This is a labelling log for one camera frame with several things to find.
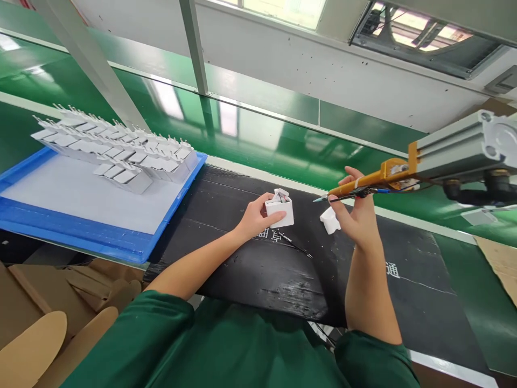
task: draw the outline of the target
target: window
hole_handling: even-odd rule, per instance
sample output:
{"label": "window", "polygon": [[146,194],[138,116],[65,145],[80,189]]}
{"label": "window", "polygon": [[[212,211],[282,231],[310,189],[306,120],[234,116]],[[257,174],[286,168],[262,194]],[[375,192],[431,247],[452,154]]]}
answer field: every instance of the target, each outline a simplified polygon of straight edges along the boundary
{"label": "window", "polygon": [[315,30],[325,0],[222,0],[287,23]]}
{"label": "window", "polygon": [[372,4],[352,44],[465,79],[502,47],[461,27],[384,2]]}

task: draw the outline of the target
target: person's right hand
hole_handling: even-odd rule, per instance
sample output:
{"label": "person's right hand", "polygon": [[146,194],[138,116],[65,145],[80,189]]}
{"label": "person's right hand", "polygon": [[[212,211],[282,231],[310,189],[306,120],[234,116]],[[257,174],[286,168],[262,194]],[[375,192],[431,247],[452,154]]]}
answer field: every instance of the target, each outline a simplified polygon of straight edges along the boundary
{"label": "person's right hand", "polygon": [[[359,170],[350,166],[346,166],[345,171],[349,175],[339,181],[340,186],[364,176]],[[337,199],[337,197],[330,195],[329,200],[333,199]],[[356,198],[354,209],[350,213],[340,201],[331,202],[330,205],[336,213],[341,229],[359,247],[365,251],[379,247],[382,249],[372,195],[368,195],[366,198]]]}

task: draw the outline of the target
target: blue plastic tray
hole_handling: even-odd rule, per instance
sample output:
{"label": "blue plastic tray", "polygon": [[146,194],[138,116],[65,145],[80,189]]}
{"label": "blue plastic tray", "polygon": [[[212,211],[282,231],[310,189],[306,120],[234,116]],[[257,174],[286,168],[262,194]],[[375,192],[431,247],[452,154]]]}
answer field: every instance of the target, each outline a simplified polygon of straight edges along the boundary
{"label": "blue plastic tray", "polygon": [[[1,174],[0,193],[56,155],[55,151],[45,147]],[[0,197],[0,228],[142,264],[147,261],[172,215],[205,163],[207,155],[197,153],[197,156],[196,168],[187,178],[154,234],[111,226],[3,197]]]}

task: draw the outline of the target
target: green shirt sleeve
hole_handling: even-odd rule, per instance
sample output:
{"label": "green shirt sleeve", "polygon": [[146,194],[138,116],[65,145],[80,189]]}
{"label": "green shirt sleeve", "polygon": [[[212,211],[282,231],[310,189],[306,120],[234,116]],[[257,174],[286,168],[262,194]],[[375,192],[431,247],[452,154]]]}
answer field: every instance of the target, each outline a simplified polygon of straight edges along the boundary
{"label": "green shirt sleeve", "polygon": [[184,300],[150,290],[141,293],[61,387],[143,387],[163,354],[194,322]]}
{"label": "green shirt sleeve", "polygon": [[420,387],[404,345],[391,345],[353,330],[339,339],[334,355],[351,386]]}

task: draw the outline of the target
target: white power adapter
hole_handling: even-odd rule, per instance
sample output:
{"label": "white power adapter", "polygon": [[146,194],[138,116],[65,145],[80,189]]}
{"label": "white power adapter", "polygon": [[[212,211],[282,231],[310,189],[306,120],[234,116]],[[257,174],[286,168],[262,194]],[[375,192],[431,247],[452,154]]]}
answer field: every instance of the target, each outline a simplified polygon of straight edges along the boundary
{"label": "white power adapter", "polygon": [[292,201],[291,198],[289,198],[289,193],[287,191],[283,189],[275,189],[275,196],[272,199],[267,200],[265,205],[268,216],[279,211],[286,212],[284,218],[271,225],[272,229],[293,225],[295,223],[295,216],[292,212]]}

